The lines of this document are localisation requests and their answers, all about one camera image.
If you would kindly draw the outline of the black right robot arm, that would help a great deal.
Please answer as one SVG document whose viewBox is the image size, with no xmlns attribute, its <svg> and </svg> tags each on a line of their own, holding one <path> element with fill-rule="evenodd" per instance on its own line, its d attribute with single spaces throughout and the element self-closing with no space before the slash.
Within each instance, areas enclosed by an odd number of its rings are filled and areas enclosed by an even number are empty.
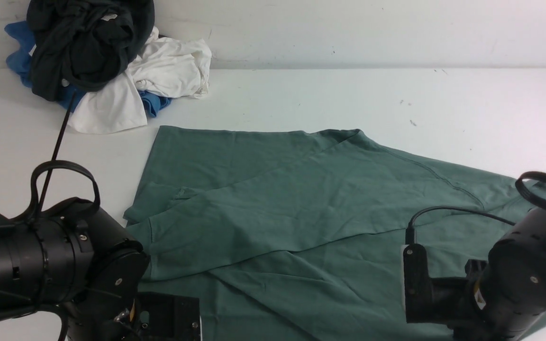
<svg viewBox="0 0 546 341">
<path fill-rule="evenodd" d="M 546 313 L 546 211 L 531 209 L 488 253 L 470 285 L 476 321 L 455 341 L 518 341 Z"/>
</svg>

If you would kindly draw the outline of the left robot arm Piper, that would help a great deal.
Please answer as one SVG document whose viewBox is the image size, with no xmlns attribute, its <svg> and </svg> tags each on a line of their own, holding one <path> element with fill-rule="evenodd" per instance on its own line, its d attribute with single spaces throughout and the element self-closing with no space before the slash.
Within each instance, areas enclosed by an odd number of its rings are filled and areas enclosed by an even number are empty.
<svg viewBox="0 0 546 341">
<path fill-rule="evenodd" d="M 65 199 L 38 218 L 0 214 L 0 321 L 36 312 L 61 318 L 59 340 L 138 341 L 142 244 L 103 209 Z"/>
</svg>

